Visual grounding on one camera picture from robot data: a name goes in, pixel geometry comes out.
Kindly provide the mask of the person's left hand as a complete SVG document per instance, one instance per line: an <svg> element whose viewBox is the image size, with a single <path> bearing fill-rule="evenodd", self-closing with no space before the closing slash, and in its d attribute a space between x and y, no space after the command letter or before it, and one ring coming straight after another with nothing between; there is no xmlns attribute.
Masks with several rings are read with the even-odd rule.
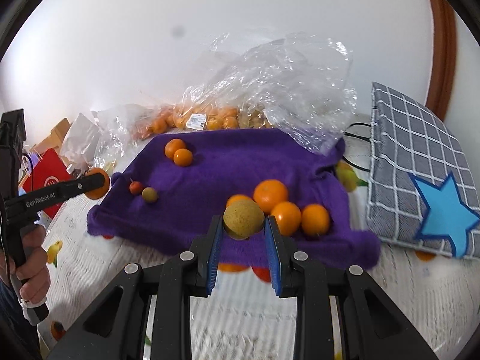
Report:
<svg viewBox="0 0 480 360"><path fill-rule="evenodd" d="M47 252L42 248L46 234L45 228L37 225L23 236L23 247L31 251L23 266L16 268L13 260L10 259L10 273L14 274L19 281L26 281L20 288L19 294L22 299L32 304L38 304L43 300L50 287Z"/></svg>

